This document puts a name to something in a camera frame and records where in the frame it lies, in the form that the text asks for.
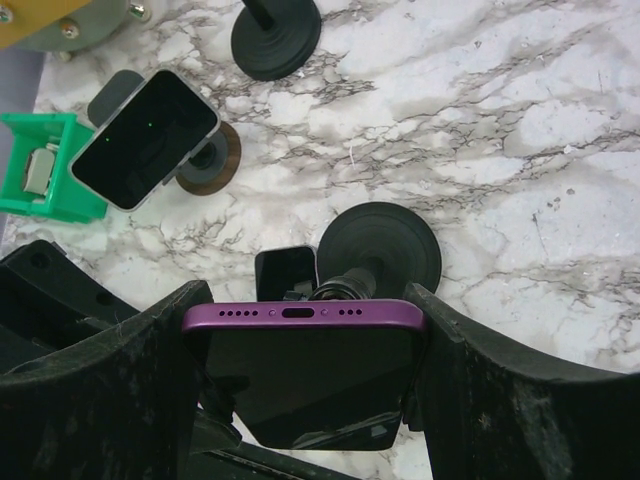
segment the phone screen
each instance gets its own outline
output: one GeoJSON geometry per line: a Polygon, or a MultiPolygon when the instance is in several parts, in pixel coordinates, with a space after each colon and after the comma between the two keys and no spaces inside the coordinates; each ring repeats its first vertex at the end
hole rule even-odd
{"type": "Polygon", "coordinates": [[[219,122],[180,77],[161,70],[73,161],[72,174],[116,207],[132,210],[219,122]]]}
{"type": "Polygon", "coordinates": [[[259,302],[280,302],[287,291],[310,294],[318,288],[316,255],[309,246],[260,252],[255,269],[259,302]]]}
{"type": "Polygon", "coordinates": [[[390,448],[423,345],[420,332],[398,327],[206,335],[207,374],[258,442],[278,449],[390,448]]]}

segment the smartphone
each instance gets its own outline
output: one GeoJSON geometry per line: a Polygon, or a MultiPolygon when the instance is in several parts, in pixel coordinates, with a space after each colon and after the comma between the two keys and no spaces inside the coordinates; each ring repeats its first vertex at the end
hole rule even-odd
{"type": "Polygon", "coordinates": [[[424,348],[425,318],[401,300],[191,308],[185,343],[269,448],[384,450],[424,348]]]}
{"type": "Polygon", "coordinates": [[[219,127],[206,100],[174,72],[159,70],[96,131],[69,172],[114,207],[135,210],[219,127]]]}
{"type": "Polygon", "coordinates": [[[280,302],[287,292],[308,298],[318,288],[316,251],[309,245],[260,252],[255,272],[259,302],[280,302]]]}

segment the round black base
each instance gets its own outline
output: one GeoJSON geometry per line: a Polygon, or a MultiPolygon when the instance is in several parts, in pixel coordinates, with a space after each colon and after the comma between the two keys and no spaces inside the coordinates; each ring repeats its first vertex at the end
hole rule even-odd
{"type": "Polygon", "coordinates": [[[264,30],[247,8],[231,33],[231,51],[240,69],[254,80],[284,78],[300,68],[318,44],[322,20],[313,0],[262,0],[274,20],[264,30]]]}
{"type": "Polygon", "coordinates": [[[357,205],[327,228],[318,248],[320,284],[378,259],[373,298],[401,299],[409,282],[435,292],[442,256],[435,235],[422,218],[393,203],[357,205]]]}
{"type": "Polygon", "coordinates": [[[193,195],[211,195],[231,181],[238,170],[241,156],[238,133],[231,125],[222,122],[211,141],[180,167],[176,180],[193,195]]]}

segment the green container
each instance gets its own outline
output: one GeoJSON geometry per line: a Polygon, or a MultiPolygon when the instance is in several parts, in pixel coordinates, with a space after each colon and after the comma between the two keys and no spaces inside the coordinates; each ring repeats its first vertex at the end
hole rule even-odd
{"type": "Polygon", "coordinates": [[[84,147],[93,130],[80,125],[73,113],[5,113],[0,120],[14,136],[9,167],[0,191],[0,210],[17,215],[38,215],[63,222],[89,223],[104,218],[107,203],[76,182],[69,162],[84,147]],[[22,190],[29,154],[48,143],[58,145],[46,197],[22,190]]]}

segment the marble surface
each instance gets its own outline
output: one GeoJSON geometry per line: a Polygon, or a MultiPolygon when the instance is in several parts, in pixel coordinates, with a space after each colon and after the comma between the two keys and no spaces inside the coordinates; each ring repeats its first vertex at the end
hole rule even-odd
{"type": "MultiPolygon", "coordinates": [[[[438,295],[544,352],[640,370],[640,4],[636,0],[319,0],[316,54],[249,80],[230,52],[238,1],[154,1],[71,63],[50,59],[37,108],[85,115],[122,68],[176,68],[240,134],[222,192],[173,181],[89,226],[12,217],[6,254],[55,240],[144,308],[187,280],[254,297],[262,250],[317,245],[370,200],[414,209],[444,254],[438,295]]],[[[430,477],[424,440],[298,453],[361,479],[430,477]]]]}

